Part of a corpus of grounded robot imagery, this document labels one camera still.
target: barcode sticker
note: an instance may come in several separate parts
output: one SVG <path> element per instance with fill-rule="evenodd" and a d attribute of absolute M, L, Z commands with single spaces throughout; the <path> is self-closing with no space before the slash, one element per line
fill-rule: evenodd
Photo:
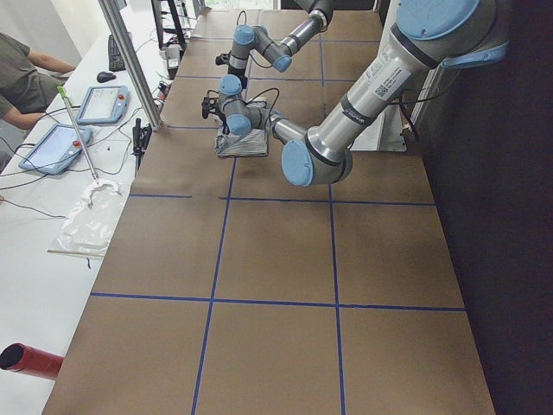
<path fill-rule="evenodd" d="M 378 73 L 382 70 L 384 65 L 390 60 L 390 56 L 384 51 L 382 51 L 377 58 L 373 61 L 373 63 L 366 69 L 365 76 L 367 78 L 367 81 L 369 82 L 369 85 L 371 82 L 374 81 L 374 78 L 378 75 Z"/>
<path fill-rule="evenodd" d="M 411 72 L 404 67 L 397 66 L 391 71 L 390 75 L 376 87 L 374 93 L 383 101 L 387 101 L 410 76 Z"/>

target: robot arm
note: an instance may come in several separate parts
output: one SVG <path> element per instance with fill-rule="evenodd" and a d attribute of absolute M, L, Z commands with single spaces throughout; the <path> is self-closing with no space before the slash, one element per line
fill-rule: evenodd
<path fill-rule="evenodd" d="M 485 57 L 482 48 L 497 51 L 505 45 L 505 33 L 498 35 L 496 28 L 507 27 L 502 19 L 508 17 L 509 1 L 428 0 L 425 7 L 419 3 L 402 1 L 389 43 L 321 125 L 305 130 L 280 113 L 249 107 L 240 79 L 231 74 L 223 77 L 217 106 L 230 132 L 243 135 L 259 128 L 272 133 L 285 144 L 283 173 L 292 184 L 308 186 L 345 178 L 352 169 L 348 148 L 415 73 L 437 67 L 448 57 L 470 54 L 474 56 L 471 66 L 490 63 L 499 56 L 493 52 L 492 59 Z"/>
<path fill-rule="evenodd" d="M 278 72 L 285 72 L 292 63 L 292 55 L 327 29 L 334 12 L 332 0 L 296 0 L 296 3 L 309 17 L 279 44 L 270 38 L 265 27 L 240 24 L 234 31 L 231 52 L 218 56 L 215 63 L 228 65 L 228 73 L 236 75 L 244 88 L 247 85 L 245 69 L 252 50 L 257 50 Z"/>

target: black wall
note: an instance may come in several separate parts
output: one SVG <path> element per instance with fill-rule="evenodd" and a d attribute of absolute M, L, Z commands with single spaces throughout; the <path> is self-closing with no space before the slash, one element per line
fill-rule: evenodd
<path fill-rule="evenodd" d="M 423 156 L 498 415 L 553 414 L 553 5 L 515 1 L 506 59 L 461 72 Z"/>

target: person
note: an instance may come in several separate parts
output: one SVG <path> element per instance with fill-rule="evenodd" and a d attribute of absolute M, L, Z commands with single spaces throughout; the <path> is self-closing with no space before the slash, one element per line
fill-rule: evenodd
<path fill-rule="evenodd" d="M 63 85 L 36 67 L 57 73 L 75 69 L 0 33 L 0 118 L 22 130 L 33 128 Z"/>

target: blue tape line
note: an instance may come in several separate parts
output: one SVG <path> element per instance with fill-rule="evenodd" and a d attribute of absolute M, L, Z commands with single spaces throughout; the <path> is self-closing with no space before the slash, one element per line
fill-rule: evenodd
<path fill-rule="evenodd" d="M 131 193 L 129 197 L 152 197 L 152 198 L 167 198 L 167 199 L 192 199 L 190 195 L 151 195 L 148 193 Z"/>
<path fill-rule="evenodd" d="M 326 82 L 351 82 L 354 84 L 357 80 L 325 80 Z"/>
<path fill-rule="evenodd" d="M 300 80 L 300 79 L 297 79 L 297 78 L 251 78 L 252 80 L 288 80 L 288 81 L 299 81 L 299 82 L 321 82 L 321 80 L 311 80 L 311 79 L 308 79 L 308 80 Z"/>
<path fill-rule="evenodd" d="M 220 197 L 222 201 L 226 200 L 225 197 Z M 283 201 L 290 203 L 328 203 L 328 201 L 317 200 L 317 199 L 264 199 L 260 197 L 231 197 L 231 201 Z"/>
<path fill-rule="evenodd" d="M 109 298 L 130 298 L 133 300 L 164 300 L 164 301 L 192 301 L 206 303 L 209 298 L 202 297 L 174 297 L 174 296 L 148 296 L 141 294 L 117 294 L 113 292 L 97 292 L 90 293 L 91 297 L 109 297 Z"/>
<path fill-rule="evenodd" d="M 129 298 L 135 300 L 161 300 L 161 301 L 182 301 L 197 303 L 235 303 L 235 304 L 257 304 L 257 305 L 284 305 L 296 307 L 322 307 L 335 308 L 335 303 L 309 303 L 296 301 L 271 301 L 271 300 L 247 300 L 232 298 L 207 298 L 207 297 L 178 297 L 178 296 L 154 296 L 144 294 L 121 294 L 116 292 L 91 292 L 91 297 Z M 419 305 L 383 305 L 383 304 L 338 304 L 341 309 L 369 309 L 369 310 L 404 310 L 404 311 L 445 311 L 465 312 L 462 307 L 425 307 Z"/>
<path fill-rule="evenodd" d="M 224 196 L 219 197 L 222 201 L 226 201 L 228 198 Z M 329 201 L 321 199 L 272 199 L 264 197 L 231 197 L 232 201 L 282 201 L 289 203 L 328 203 Z M 435 203 L 419 203 L 409 201 L 335 201 L 333 204 L 353 204 L 353 205 L 383 205 L 383 206 L 435 206 Z"/>
<path fill-rule="evenodd" d="M 321 49 L 321 82 L 322 82 L 322 86 L 324 87 L 325 86 L 325 62 L 324 62 L 324 52 L 322 51 L 322 41 L 319 43 L 319 46 Z"/>
<path fill-rule="evenodd" d="M 402 310 L 402 311 L 447 311 L 465 312 L 464 307 L 424 307 L 419 305 L 340 304 L 341 309 Z"/>
<path fill-rule="evenodd" d="M 199 76 L 199 75 L 176 75 L 179 79 L 191 79 L 191 80 L 220 80 L 220 76 Z"/>
<path fill-rule="evenodd" d="M 338 260 L 336 258 L 336 232 L 334 226 L 334 205 L 332 203 L 332 186 L 328 185 L 328 208 L 330 210 L 330 235 L 332 241 L 332 268 L 334 274 L 334 302 L 336 306 L 336 339 L 338 347 L 338 369 L 340 372 L 340 406 L 341 415 L 346 415 L 346 392 L 344 386 L 344 356 L 342 353 L 342 330 L 340 322 L 340 286 L 338 279 Z"/>
<path fill-rule="evenodd" d="M 271 301 L 271 300 L 238 300 L 232 298 L 215 298 L 215 303 L 229 303 L 229 304 L 254 304 L 254 305 L 286 305 L 296 307 L 322 307 L 333 309 L 335 304 L 332 303 L 307 303 L 297 301 Z"/>
<path fill-rule="evenodd" d="M 206 37 L 206 36 L 191 36 L 191 40 L 197 41 L 233 41 L 231 37 Z"/>
<path fill-rule="evenodd" d="M 331 40 L 325 40 L 325 39 L 323 39 L 322 42 L 328 42 L 328 43 L 376 43 L 377 45 L 380 44 L 380 41 L 348 41 L 348 40 L 331 41 Z"/>
<path fill-rule="evenodd" d="M 340 205 L 384 205 L 384 206 L 435 206 L 435 203 L 419 203 L 411 201 L 333 201 Z"/>
<path fill-rule="evenodd" d="M 232 194 L 232 185 L 234 184 L 234 174 L 236 172 L 236 162 L 237 159 L 234 157 L 234 163 L 232 164 L 232 173 L 231 180 L 228 185 L 228 200 L 226 201 L 225 208 L 225 218 L 223 219 L 223 228 L 221 229 L 221 238 L 219 241 L 219 251 L 217 252 L 217 263 L 215 265 L 215 272 L 213 274 L 213 285 L 211 288 L 211 297 L 209 301 L 209 309 L 207 311 L 207 320 L 206 320 L 206 329 L 204 331 L 204 340 L 201 345 L 201 355 L 200 355 L 200 365 L 198 366 L 198 374 L 196 376 L 196 386 L 194 388 L 194 401 L 192 403 L 191 415 L 196 413 L 196 407 L 198 406 L 198 397 L 200 395 L 200 385 L 201 385 L 201 375 L 203 374 L 204 360 L 206 358 L 207 350 L 207 338 L 209 337 L 209 327 L 211 325 L 211 315 L 213 313 L 213 304 L 215 298 L 215 291 L 217 290 L 217 281 L 219 279 L 219 267 L 221 263 L 221 256 L 223 253 L 223 246 L 225 244 L 225 233 L 226 233 L 226 223 L 228 221 L 228 213 L 231 207 L 231 194 Z"/>
<path fill-rule="evenodd" d="M 173 128 L 175 130 L 218 130 L 218 127 L 190 127 L 190 126 L 179 126 L 179 125 L 166 125 L 167 128 Z"/>

